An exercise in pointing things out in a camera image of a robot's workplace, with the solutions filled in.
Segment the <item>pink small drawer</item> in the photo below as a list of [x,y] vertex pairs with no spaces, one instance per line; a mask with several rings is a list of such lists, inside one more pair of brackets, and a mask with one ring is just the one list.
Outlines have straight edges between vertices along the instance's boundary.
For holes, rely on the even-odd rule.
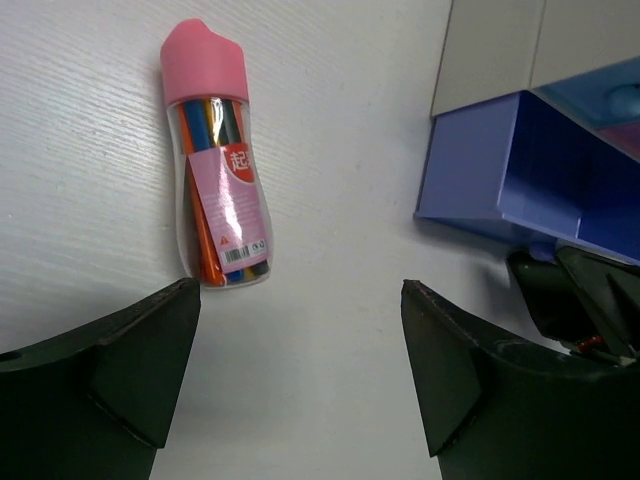
[[636,161],[640,156],[640,123],[638,119],[600,125],[596,132],[612,146]]

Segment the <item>pink tube of erasers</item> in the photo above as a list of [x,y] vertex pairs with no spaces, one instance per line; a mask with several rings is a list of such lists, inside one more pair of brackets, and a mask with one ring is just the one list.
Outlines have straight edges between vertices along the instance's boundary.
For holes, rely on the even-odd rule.
[[211,289],[262,281],[273,235],[251,144],[243,50],[188,19],[164,41],[160,65],[185,271]]

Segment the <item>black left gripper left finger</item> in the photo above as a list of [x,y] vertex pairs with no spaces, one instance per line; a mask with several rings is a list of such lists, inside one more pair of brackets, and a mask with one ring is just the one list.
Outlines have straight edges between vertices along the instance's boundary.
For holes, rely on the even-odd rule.
[[183,278],[1,356],[4,479],[147,479],[165,447],[200,314]]

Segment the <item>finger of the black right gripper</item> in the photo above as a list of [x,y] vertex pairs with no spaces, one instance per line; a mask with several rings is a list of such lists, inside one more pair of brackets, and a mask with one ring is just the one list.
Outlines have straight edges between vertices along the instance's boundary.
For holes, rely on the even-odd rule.
[[639,356],[639,267],[574,247],[555,253],[557,265],[611,354]]
[[525,251],[511,253],[507,265],[534,324],[544,337],[577,344],[599,336],[559,266],[536,260]]

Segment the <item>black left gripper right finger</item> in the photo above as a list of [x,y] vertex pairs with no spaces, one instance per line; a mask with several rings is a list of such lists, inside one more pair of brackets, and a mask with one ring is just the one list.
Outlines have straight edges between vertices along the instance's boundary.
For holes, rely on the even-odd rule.
[[570,356],[408,280],[401,317],[445,479],[635,479],[639,368]]

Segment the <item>light blue small drawer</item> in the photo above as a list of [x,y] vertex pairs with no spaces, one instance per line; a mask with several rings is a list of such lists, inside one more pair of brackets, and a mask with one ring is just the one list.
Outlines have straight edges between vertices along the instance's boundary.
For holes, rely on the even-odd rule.
[[639,58],[542,85],[535,92],[596,128],[639,120]]

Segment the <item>white mini drawer cabinet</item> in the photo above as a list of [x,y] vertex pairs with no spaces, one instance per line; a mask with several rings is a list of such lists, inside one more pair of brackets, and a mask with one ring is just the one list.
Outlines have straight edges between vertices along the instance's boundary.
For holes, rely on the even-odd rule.
[[636,1],[454,1],[431,114],[639,54]]

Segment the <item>blue wide bottom drawer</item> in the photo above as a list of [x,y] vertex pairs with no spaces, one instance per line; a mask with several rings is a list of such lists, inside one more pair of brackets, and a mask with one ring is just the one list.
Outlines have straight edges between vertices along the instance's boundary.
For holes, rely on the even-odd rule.
[[437,116],[415,215],[639,261],[639,164],[529,92]]

